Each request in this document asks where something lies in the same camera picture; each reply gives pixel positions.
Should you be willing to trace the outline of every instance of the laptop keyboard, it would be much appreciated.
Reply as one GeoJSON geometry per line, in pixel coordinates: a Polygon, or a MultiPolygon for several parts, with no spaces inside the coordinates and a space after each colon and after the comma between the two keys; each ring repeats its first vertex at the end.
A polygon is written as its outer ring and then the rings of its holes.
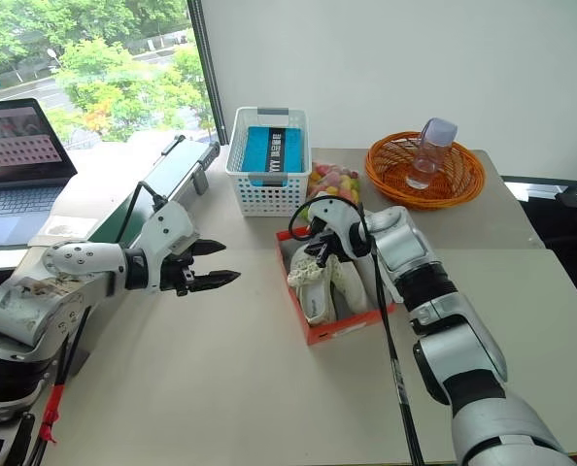
{"type": "Polygon", "coordinates": [[[0,189],[0,215],[50,211],[62,186],[0,189]]]}

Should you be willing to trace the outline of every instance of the white plastic basket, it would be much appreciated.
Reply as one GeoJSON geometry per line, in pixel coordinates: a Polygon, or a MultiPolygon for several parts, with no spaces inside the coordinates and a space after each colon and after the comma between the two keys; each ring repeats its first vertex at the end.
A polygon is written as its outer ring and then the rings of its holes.
{"type": "Polygon", "coordinates": [[[226,173],[232,180],[235,196],[244,216],[292,216],[306,200],[312,154],[308,142],[308,120],[302,110],[241,107],[232,128],[226,173]],[[250,126],[299,128],[303,172],[242,172],[243,157],[250,126]],[[257,186],[252,182],[282,183],[281,186],[257,186]]]}

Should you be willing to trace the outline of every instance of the laptop screen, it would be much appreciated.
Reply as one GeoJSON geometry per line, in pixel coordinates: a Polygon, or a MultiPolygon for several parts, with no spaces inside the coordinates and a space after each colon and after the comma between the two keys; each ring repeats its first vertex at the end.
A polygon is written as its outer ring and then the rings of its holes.
{"type": "Polygon", "coordinates": [[[0,102],[0,185],[61,183],[75,173],[36,100],[0,102]]]}

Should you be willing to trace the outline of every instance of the window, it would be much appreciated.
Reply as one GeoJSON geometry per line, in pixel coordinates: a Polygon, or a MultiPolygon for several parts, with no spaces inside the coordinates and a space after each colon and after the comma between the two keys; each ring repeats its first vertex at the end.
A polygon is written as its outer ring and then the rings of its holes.
{"type": "Polygon", "coordinates": [[[223,142],[188,3],[193,24],[186,0],[0,0],[0,100],[36,98],[67,149],[147,130],[223,142]]]}

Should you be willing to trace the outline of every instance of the laptop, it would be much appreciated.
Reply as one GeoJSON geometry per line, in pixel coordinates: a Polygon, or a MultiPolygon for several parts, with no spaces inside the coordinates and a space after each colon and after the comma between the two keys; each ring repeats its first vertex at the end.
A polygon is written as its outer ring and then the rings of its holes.
{"type": "Polygon", "coordinates": [[[0,102],[0,247],[26,245],[75,174],[35,99],[0,102]]]}

